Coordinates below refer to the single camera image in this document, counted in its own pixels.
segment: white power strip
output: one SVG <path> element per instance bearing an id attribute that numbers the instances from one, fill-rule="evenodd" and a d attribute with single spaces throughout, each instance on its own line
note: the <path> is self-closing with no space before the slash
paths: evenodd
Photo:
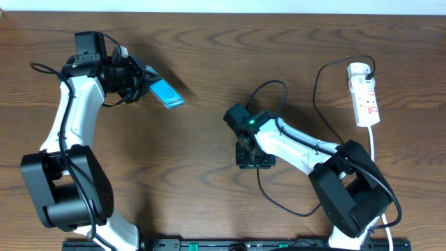
<path id="1" fill-rule="evenodd" d="M 370 67 L 365 63 L 351 63 L 347 72 L 356 125 L 368 127 L 378 123 L 380 119 L 374 89 L 375 79 L 366 79 L 371 72 Z"/>

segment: wood grain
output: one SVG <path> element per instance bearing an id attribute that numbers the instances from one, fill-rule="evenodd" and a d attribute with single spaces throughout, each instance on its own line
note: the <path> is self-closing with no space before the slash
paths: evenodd
<path id="1" fill-rule="evenodd" d="M 19 165 L 45 140 L 60 97 L 54 77 L 28 63 L 60 68 L 75 53 L 73 33 L 83 30 L 113 36 L 187 101 L 169 111 L 145 96 L 98 116 L 94 152 L 113 185 L 115 208 L 149 235 L 328 236 L 322 210 L 296 218 L 261 196 L 255 172 L 235 166 L 236 138 L 222 117 L 264 81 L 282 79 L 291 89 L 286 121 L 335 141 L 312 108 L 316 73 L 327 62 L 370 54 L 381 115 L 376 162 L 403 207 L 392 233 L 414 250 L 446 249 L 444 17 L 4 13 L 0 30 L 0 250 L 60 250 L 66 238 L 79 238 L 41 225 Z M 326 69 L 318 103 L 344 139 L 367 146 L 367 130 L 355 126 L 346 66 Z M 282 91 L 269 86 L 254 105 L 274 109 Z M 267 193 L 293 210 L 318 203 L 308 178 L 283 161 L 261 178 Z M 387 214 L 396 217 L 393 207 Z"/>

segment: wooden tabletop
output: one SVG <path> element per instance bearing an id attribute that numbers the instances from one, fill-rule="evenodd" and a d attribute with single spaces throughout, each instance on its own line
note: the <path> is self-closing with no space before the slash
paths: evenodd
<path id="1" fill-rule="evenodd" d="M 394 238 L 414 250 L 446 249 L 446 19 L 374 15 L 208 15 L 160 13 L 4 13 L 0 19 L 0 250 L 60 250 L 74 233 L 46 229 L 24 184 L 20 161 L 48 136 L 60 99 L 55 76 L 75 54 L 74 32 L 108 33 L 180 92 L 167 110 L 148 94 L 138 103 L 101 108 L 93 151 L 114 189 L 115 209 L 150 236 L 296 238 L 329 236 L 323 210 L 297 218 L 266 201 L 255 171 L 236 167 L 236 137 L 225 111 L 263 82 L 281 79 L 290 95 L 282 117 L 313 137 L 335 142 L 312 107 L 324 64 L 368 54 L 376 60 L 381 122 L 376 163 L 403 208 Z M 109 53 L 112 44 L 107 43 Z M 324 70 L 317 102 L 344 139 L 369 149 L 355 125 L 348 63 Z M 256 97 L 274 109 L 283 88 Z M 118 100 L 116 94 L 107 102 Z M 309 179 L 278 160 L 261 171 L 265 191 L 294 211 L 318 200 Z M 396 210 L 391 205 L 387 218 Z M 375 238 L 385 237 L 377 231 Z"/>

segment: white wall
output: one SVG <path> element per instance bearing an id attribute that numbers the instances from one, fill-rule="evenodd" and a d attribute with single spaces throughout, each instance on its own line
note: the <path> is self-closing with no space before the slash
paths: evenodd
<path id="1" fill-rule="evenodd" d="M 5 11 L 446 15 L 446 0 L 0 0 L 0 8 Z"/>

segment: white cable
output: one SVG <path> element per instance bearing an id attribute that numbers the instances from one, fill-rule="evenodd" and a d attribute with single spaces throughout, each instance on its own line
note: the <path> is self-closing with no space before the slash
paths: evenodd
<path id="1" fill-rule="evenodd" d="M 371 131 L 371 126 L 367 126 L 369 129 L 369 138 L 370 138 L 370 158 L 373 162 L 375 162 L 375 146 L 374 146 L 374 134 Z M 381 215 L 383 219 L 384 225 L 387 224 L 387 218 L 385 217 L 385 213 Z M 388 227 L 385 228 L 385 233 L 387 234 L 387 239 L 389 241 L 389 251 L 393 251 L 393 240 L 392 234 L 390 233 L 390 229 Z"/>

